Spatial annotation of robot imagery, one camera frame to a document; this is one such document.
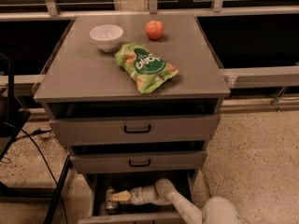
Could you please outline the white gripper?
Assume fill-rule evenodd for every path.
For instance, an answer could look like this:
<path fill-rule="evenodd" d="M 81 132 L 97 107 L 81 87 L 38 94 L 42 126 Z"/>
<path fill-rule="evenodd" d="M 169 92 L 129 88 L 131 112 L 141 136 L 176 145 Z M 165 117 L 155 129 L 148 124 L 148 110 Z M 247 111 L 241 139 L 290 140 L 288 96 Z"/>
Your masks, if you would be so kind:
<path fill-rule="evenodd" d="M 130 192 L 124 190 L 110 196 L 112 202 L 128 202 L 130 200 L 134 205 L 154 203 L 157 199 L 157 192 L 153 185 L 133 188 Z"/>

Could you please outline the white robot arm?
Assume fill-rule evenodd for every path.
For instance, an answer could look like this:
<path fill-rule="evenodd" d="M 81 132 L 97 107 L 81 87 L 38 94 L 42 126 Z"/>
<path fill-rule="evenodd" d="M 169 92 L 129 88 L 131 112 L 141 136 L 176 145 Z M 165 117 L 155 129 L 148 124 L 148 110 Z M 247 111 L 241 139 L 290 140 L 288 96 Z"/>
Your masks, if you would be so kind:
<path fill-rule="evenodd" d="M 154 185 L 109 194 L 108 199 L 133 205 L 172 204 L 187 224 L 242 224 L 235 206 L 227 199 L 212 197 L 200 209 L 180 194 L 167 178 L 158 179 Z"/>

